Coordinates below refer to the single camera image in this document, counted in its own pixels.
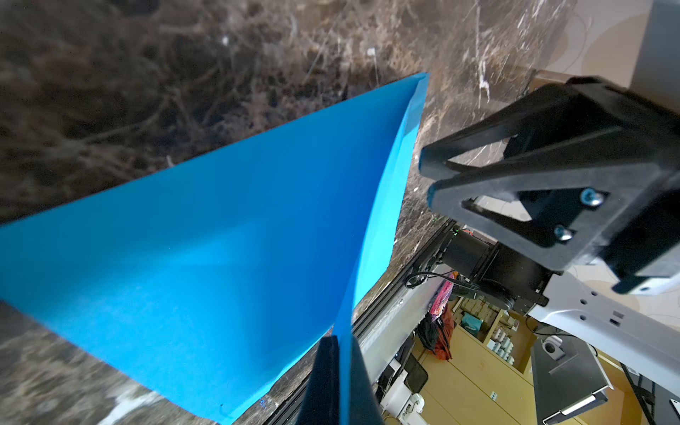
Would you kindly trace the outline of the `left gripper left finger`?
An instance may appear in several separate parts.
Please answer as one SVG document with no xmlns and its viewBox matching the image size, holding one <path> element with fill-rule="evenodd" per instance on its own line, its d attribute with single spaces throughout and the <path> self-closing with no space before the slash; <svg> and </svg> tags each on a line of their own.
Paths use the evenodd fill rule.
<svg viewBox="0 0 680 425">
<path fill-rule="evenodd" d="M 339 359 L 338 338 L 324 336 L 320 340 L 313 370 L 309 375 L 297 425 L 338 425 Z"/>
</svg>

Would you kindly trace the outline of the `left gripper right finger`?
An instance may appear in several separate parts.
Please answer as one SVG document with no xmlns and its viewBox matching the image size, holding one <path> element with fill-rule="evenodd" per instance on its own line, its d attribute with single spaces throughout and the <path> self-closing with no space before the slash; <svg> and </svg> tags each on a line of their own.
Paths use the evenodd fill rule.
<svg viewBox="0 0 680 425">
<path fill-rule="evenodd" d="M 352 339 L 350 372 L 350 425 L 383 425 L 372 381 L 356 338 Z"/>
</svg>

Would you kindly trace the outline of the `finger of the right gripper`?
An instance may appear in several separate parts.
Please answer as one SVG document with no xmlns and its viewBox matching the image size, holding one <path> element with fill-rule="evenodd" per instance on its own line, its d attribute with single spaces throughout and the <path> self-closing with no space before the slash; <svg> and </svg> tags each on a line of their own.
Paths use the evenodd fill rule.
<svg viewBox="0 0 680 425">
<path fill-rule="evenodd" d="M 433 181 L 598 181 L 635 153 L 619 141 L 638 107 L 634 93 L 596 77 L 549 83 L 488 118 L 421 150 Z M 508 140 L 502 161 L 465 166 L 454 158 Z"/>
</svg>

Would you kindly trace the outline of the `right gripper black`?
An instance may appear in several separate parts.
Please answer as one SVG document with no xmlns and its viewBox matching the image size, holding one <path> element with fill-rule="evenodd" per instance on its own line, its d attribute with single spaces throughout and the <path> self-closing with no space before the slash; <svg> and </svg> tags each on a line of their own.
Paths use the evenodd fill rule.
<svg viewBox="0 0 680 425">
<path fill-rule="evenodd" d="M 628 166 L 598 181 L 437 181 L 432 210 L 552 271 L 599 259 L 621 294 L 679 270 L 679 115 L 637 95 Z"/>
</svg>

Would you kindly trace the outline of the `blue paper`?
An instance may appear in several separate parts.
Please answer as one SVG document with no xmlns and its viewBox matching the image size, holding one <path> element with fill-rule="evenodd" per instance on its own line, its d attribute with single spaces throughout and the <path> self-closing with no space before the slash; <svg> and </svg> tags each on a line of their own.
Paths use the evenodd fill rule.
<svg viewBox="0 0 680 425">
<path fill-rule="evenodd" d="M 416 74 L 1 228 L 1 298 L 179 407 L 233 423 L 389 267 Z"/>
</svg>

